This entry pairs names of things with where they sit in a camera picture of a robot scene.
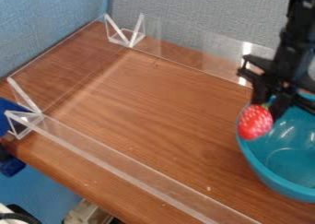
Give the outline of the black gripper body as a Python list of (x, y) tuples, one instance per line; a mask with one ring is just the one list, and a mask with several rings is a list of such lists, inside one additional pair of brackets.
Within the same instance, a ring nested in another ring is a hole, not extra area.
[(264, 80), (272, 92), (295, 91), (292, 106), (315, 114), (315, 100), (308, 100), (299, 93), (300, 89), (315, 93), (315, 80), (307, 72), (314, 56), (315, 34), (292, 35), (283, 32), (274, 59), (244, 55), (237, 75), (252, 84)]

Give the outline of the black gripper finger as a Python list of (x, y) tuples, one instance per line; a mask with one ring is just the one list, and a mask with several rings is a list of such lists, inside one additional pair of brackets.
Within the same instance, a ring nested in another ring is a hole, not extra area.
[(286, 110), (292, 106), (295, 91), (280, 91), (271, 93), (270, 113), (274, 121), (276, 121), (284, 114)]
[(258, 80), (254, 82), (252, 87), (254, 90), (252, 90), (251, 103), (263, 104), (271, 98), (272, 95), (270, 86), (264, 80)]

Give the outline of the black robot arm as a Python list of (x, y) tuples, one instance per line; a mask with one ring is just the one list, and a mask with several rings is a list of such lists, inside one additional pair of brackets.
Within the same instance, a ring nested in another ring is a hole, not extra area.
[(263, 104), (275, 98), (270, 106), (275, 121), (291, 106), (315, 114), (315, 101), (298, 93), (300, 89), (315, 93), (315, 79), (308, 73), (315, 59), (315, 0), (290, 0), (279, 37), (274, 59), (247, 54), (237, 69), (237, 75), (252, 83), (251, 103)]

